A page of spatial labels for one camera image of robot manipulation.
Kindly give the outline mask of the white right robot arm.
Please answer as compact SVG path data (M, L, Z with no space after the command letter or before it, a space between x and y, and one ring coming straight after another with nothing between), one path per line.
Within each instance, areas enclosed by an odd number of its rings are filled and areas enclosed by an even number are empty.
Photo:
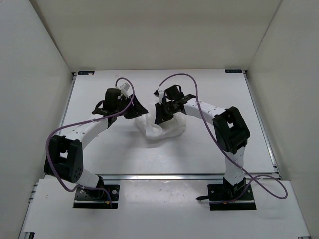
M213 136L222 152L226 153L226 170L223 193L228 199L241 194L244 183L243 155L250 132L236 107L222 108L200 101L195 95L185 95L181 86L173 85L166 90L156 90L155 124L161 125L173 119L176 113L183 113L202 119L214 127Z

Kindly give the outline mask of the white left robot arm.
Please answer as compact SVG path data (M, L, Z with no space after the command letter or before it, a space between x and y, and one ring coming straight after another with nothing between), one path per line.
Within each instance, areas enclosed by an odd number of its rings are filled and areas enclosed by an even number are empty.
M65 190L70 182L86 189L92 198L104 194L102 178L84 168L83 151L100 133L106 131L118 117L130 120L148 113L134 94L109 88L87 121L73 125L74 130L64 136L52 135L46 143L47 158L44 172L56 177Z

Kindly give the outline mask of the white skirt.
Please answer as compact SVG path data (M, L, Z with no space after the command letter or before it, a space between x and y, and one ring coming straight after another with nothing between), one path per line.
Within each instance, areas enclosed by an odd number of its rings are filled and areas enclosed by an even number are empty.
M148 140L161 140L182 135L186 131L186 119L176 115L160 125L155 124L155 112L142 115L135 119L135 125Z

